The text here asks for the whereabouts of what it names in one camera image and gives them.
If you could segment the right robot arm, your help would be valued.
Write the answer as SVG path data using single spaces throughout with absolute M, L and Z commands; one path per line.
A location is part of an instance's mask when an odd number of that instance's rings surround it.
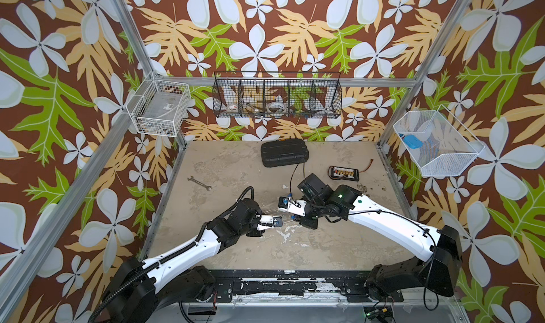
M 349 221 L 394 241 L 413 256 L 392 265 L 378 264 L 370 271 L 365 288 L 374 300 L 392 298 L 400 290 L 421 287 L 437 297 L 452 297 L 461 271 L 461 237 L 454 227 L 441 229 L 409 219 L 373 201 L 348 185 L 330 188 L 311 174 L 298 185 L 302 199 L 280 197 L 278 209 L 296 222 L 317 229 L 319 219 Z

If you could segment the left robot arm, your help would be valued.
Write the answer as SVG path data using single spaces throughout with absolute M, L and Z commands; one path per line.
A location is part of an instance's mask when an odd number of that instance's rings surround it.
M 282 217 L 264 214 L 254 196 L 254 188 L 247 187 L 227 210 L 203 223 L 194 238 L 156 257 L 124 263 L 88 321 L 96 322 L 106 311 L 107 322 L 147 322 L 176 277 L 242 236 L 261 237 L 264 231 L 281 227 Z

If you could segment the small steel wrench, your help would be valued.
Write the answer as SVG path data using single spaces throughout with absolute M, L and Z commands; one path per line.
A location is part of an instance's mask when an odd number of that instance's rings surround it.
M 200 187 L 206 189 L 207 191 L 212 191 L 213 190 L 212 186 L 206 185 L 204 182 L 198 181 L 193 176 L 189 176 L 189 178 L 187 178 L 187 180 L 190 181 L 190 182 L 194 182 L 196 185 L 199 185 Z

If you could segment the black plastic case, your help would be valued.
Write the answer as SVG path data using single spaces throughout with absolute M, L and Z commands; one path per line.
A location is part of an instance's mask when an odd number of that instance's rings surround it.
M 299 138 L 270 141 L 261 146 L 261 159 L 267 168 L 297 165 L 308 161 L 309 150 Z

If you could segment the blue object in basket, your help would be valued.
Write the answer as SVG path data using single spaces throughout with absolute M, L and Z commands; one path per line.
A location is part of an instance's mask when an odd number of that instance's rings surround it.
M 415 135 L 403 136 L 402 141 L 409 149 L 420 149 L 424 145 Z

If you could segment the white mesh basket right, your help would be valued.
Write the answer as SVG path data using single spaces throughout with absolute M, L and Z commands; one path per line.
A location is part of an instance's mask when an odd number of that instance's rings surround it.
M 393 129 L 424 178 L 458 177 L 485 150 L 485 144 L 445 106 L 408 111 Z M 409 149 L 402 141 L 407 135 L 415 135 L 424 145 Z

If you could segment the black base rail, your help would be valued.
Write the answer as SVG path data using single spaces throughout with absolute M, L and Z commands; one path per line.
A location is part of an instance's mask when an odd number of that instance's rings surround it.
M 184 301 L 232 303 L 236 296 L 273 295 L 302 299 L 314 294 L 332 294 L 348 303 L 384 300 L 400 303 L 399 290 L 380 294 L 368 286 L 370 273 L 363 270 L 202 270 L 181 276 Z

